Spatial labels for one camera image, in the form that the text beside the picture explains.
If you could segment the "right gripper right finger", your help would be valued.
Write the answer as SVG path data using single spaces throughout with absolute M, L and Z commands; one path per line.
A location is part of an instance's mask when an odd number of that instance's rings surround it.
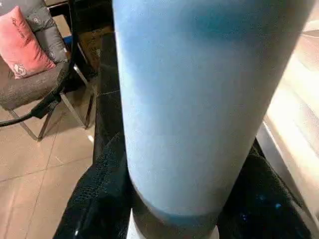
M 310 239 L 311 221 L 258 148 L 252 146 L 218 218 L 221 239 Z

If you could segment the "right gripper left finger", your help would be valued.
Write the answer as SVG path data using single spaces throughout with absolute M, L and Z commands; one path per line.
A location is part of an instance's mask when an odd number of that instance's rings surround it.
M 116 134 L 78 180 L 55 239 L 125 239 L 132 204 L 125 138 Z

